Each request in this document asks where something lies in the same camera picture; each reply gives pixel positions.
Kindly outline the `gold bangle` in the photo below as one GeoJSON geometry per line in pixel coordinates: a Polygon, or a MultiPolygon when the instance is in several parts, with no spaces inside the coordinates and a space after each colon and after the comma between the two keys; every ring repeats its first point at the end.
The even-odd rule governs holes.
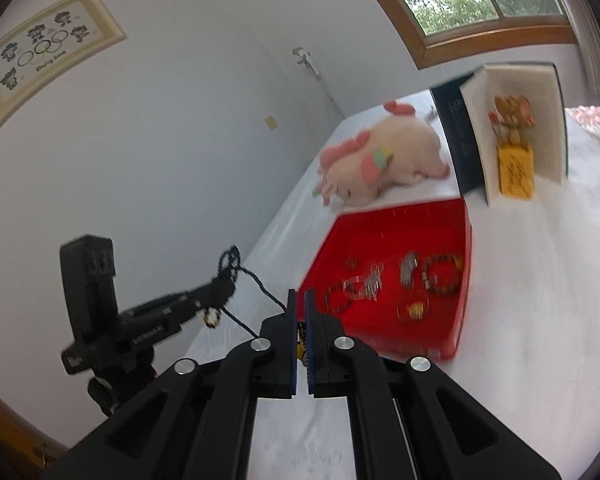
{"type": "Polygon", "coordinates": [[[396,315],[400,323],[422,322],[429,311],[429,302],[426,298],[416,298],[400,304],[396,315]]]}

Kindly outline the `red tin tray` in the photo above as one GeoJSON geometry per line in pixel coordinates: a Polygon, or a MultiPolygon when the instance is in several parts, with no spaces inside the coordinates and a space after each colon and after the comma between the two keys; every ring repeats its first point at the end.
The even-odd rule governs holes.
{"type": "Polygon", "coordinates": [[[328,230],[301,292],[312,292],[318,312],[339,318],[344,331],[395,360],[426,356],[446,361],[456,355],[464,324],[471,270],[472,231],[461,198],[350,212],[328,230]],[[400,284],[400,263],[418,255],[412,288],[400,284]],[[355,302],[330,314],[324,308],[329,286],[363,275],[382,263],[382,289],[376,301],[355,302]],[[426,298],[429,311],[419,323],[400,323],[396,309],[426,298]]]}

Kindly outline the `silver wristwatch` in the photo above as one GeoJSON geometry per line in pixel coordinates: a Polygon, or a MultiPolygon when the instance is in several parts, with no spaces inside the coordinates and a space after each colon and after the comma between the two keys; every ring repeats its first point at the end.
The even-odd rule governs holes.
{"type": "Polygon", "coordinates": [[[414,272],[418,267],[418,255],[409,252],[400,263],[400,284],[405,288],[412,288],[414,272]]]}

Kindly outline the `pink unicorn plush toy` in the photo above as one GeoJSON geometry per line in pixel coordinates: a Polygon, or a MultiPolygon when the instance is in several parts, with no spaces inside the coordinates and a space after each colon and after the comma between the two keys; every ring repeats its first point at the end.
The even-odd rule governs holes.
{"type": "Polygon", "coordinates": [[[387,188],[449,175],[440,139],[429,122],[416,116],[416,108],[393,100],[385,102],[384,110],[388,115],[376,124],[321,151],[320,182],[312,194],[324,206],[334,197],[350,207],[365,206],[387,188]]]}

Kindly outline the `framed olympic picture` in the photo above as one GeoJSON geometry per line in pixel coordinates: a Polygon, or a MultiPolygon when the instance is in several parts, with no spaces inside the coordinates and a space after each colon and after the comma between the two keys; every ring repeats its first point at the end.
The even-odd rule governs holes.
{"type": "Polygon", "coordinates": [[[102,0],[61,0],[0,40],[0,128],[36,92],[125,40],[102,0]]]}

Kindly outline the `open standing book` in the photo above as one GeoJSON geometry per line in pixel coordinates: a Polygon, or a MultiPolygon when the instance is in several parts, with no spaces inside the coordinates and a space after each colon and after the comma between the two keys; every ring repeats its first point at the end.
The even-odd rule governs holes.
{"type": "Polygon", "coordinates": [[[430,88],[456,182],[486,201],[531,200],[536,178],[568,176],[564,99],[547,62],[486,64],[430,88]]]}

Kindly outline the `mouse figurine on yellow block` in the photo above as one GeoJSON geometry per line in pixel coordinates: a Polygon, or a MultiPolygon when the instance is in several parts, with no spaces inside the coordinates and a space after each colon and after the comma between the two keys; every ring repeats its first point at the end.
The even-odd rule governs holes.
{"type": "Polygon", "coordinates": [[[534,195],[534,153],[522,135],[535,126],[529,100],[524,96],[494,96],[489,113],[496,136],[498,185],[502,195],[531,200],[534,195]]]}

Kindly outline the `yellow wall socket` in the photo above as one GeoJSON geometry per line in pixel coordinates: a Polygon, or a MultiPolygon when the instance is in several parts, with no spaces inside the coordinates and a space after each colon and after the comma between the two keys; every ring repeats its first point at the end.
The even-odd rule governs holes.
{"type": "Polygon", "coordinates": [[[268,117],[265,118],[264,121],[270,130],[275,130],[278,127],[276,119],[271,115],[268,115],[268,117]]]}

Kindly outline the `wall pipe fixture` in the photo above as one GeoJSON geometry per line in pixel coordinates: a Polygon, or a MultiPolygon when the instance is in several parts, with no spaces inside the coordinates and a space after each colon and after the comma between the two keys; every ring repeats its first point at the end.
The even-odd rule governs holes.
{"type": "Polygon", "coordinates": [[[322,90],[325,93],[326,98],[329,100],[332,107],[336,110],[336,112],[340,115],[342,119],[346,118],[344,116],[342,110],[340,110],[339,105],[337,104],[332,92],[329,91],[328,85],[323,79],[322,73],[318,68],[316,62],[312,58],[311,53],[306,50],[304,47],[295,47],[291,50],[291,53],[298,58],[297,64],[300,66],[306,67],[312,74],[313,77],[317,80],[317,82],[321,85],[322,90]]]}

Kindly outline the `wooden window frame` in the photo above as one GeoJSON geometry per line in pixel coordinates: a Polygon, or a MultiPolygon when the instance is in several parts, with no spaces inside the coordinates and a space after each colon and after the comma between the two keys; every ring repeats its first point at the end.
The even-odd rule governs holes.
{"type": "Polygon", "coordinates": [[[489,52],[575,44],[560,0],[375,0],[417,68],[489,52]]]}

